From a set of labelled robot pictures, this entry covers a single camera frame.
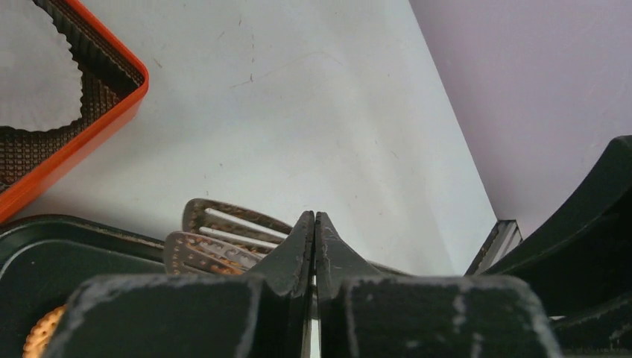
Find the round orange biscuit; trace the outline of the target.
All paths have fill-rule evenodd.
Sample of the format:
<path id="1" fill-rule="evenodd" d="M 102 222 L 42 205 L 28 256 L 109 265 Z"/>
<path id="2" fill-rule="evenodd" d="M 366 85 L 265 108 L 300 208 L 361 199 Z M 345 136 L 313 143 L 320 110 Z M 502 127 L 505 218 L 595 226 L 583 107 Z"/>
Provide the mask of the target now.
<path id="1" fill-rule="evenodd" d="M 66 305 L 55 308 L 45 314 L 31 329 L 23 345 L 23 358 L 40 358 L 46 350 L 48 343 L 59 321 L 66 311 Z"/>

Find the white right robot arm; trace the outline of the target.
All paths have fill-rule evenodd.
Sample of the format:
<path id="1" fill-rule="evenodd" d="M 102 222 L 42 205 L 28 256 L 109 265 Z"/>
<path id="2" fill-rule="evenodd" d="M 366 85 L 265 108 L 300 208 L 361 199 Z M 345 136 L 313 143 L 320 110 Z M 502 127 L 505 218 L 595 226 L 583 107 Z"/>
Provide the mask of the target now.
<path id="1" fill-rule="evenodd" d="M 481 273 L 380 273 L 325 213 L 315 257 L 322 357 L 629 357 L 631 138 Z"/>

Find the black baking tray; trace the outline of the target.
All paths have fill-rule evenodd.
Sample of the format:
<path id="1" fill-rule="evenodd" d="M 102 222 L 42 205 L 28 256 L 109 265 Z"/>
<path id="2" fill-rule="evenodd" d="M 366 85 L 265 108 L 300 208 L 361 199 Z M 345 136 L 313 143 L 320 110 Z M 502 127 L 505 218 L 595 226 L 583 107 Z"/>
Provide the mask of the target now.
<path id="1" fill-rule="evenodd" d="M 1 226 L 1 356 L 21 357 L 31 328 L 85 280 L 165 271 L 162 243 L 72 216 Z"/>

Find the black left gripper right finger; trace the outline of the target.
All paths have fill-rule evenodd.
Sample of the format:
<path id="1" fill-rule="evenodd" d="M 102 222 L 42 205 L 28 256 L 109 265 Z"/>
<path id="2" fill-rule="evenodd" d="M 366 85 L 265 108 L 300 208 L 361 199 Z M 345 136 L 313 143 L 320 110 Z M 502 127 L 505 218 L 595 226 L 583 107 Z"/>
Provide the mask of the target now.
<path id="1" fill-rule="evenodd" d="M 388 277 L 340 236 L 325 212 L 316 214 L 315 274 L 322 357 L 388 357 Z"/>

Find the silver metal tongs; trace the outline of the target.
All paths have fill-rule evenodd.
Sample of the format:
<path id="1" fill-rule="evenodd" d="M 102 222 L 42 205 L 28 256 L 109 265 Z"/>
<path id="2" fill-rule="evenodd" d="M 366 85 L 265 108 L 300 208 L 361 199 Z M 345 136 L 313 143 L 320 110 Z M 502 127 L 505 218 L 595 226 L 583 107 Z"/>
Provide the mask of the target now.
<path id="1" fill-rule="evenodd" d="M 255 210 L 193 198 L 184 207 L 182 229 L 165 238 L 165 270 L 243 274 L 281 245 L 292 229 Z"/>

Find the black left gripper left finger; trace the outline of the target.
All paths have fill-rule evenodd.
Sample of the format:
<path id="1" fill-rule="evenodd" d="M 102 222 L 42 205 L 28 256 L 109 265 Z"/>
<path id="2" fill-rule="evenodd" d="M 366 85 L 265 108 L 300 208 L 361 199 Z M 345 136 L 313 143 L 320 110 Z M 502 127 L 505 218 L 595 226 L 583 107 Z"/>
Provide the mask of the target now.
<path id="1" fill-rule="evenodd" d="M 237 357 L 309 357 L 315 214 L 303 212 L 287 239 L 240 278 L 244 316 Z"/>

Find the orange cookie box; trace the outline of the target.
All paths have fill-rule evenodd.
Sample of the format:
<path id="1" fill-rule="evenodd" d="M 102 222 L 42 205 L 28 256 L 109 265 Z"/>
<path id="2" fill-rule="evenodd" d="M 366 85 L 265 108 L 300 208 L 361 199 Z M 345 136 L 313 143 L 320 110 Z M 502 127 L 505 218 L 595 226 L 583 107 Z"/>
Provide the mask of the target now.
<path id="1" fill-rule="evenodd" d="M 145 65 L 79 1 L 1 3 L 1 220 L 137 113 Z"/>

